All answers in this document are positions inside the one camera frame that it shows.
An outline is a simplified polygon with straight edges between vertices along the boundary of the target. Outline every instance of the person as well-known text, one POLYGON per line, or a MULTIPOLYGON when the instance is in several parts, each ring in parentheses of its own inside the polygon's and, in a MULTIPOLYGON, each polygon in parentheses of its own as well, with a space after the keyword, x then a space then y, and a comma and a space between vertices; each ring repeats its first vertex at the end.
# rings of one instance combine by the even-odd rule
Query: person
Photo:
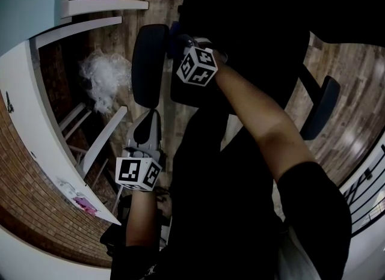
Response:
POLYGON ((174 157, 168 245, 159 252, 155 194, 133 191, 111 279, 342 279, 351 239, 344 197, 285 111, 215 56, 216 83, 244 127, 220 151, 228 113, 198 109, 174 157))

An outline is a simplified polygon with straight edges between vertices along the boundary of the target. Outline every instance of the white cube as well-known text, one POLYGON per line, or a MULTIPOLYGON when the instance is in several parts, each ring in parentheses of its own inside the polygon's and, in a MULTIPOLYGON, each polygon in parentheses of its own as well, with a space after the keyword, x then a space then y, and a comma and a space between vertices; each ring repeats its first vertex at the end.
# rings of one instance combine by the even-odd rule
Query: white cube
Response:
POLYGON ((185 83, 205 87, 218 67, 212 51, 192 47, 183 59, 176 74, 185 83))
POLYGON ((162 167, 152 158, 116 158, 115 182, 128 189, 151 191, 162 167))

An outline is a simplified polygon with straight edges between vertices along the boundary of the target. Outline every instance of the black sleeve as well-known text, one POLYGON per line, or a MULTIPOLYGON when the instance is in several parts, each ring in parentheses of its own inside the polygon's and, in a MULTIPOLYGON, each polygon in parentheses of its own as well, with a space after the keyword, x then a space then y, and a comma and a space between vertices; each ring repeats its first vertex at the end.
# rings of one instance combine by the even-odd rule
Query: black sleeve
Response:
POLYGON ((155 264, 157 254, 142 246, 119 247, 114 250, 111 280, 139 280, 155 264))
POLYGON ((321 166, 299 164, 278 181, 283 212, 322 280, 342 279, 349 254, 349 207, 321 166))

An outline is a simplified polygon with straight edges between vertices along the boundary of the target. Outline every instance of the chair armrest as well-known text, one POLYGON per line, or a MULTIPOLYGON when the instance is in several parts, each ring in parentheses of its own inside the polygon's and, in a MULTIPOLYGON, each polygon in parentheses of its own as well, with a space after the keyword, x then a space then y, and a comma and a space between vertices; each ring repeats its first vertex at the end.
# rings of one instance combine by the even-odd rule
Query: chair armrest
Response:
POLYGON ((303 66, 299 78, 313 102, 313 108, 300 133, 304 140, 313 140, 324 128, 336 106, 340 84, 332 77, 326 76, 322 87, 319 87, 305 66, 303 66))

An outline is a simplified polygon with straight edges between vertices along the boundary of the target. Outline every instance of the plastic bag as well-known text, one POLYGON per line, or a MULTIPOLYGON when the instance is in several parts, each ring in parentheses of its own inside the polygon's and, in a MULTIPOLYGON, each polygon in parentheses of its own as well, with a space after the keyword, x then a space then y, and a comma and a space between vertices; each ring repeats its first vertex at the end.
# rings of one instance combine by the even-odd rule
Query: plastic bag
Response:
POLYGON ((97 49, 81 63, 80 75, 92 84, 87 93, 95 101, 94 110, 107 114, 119 87, 130 88, 131 63, 117 53, 107 55, 97 49))

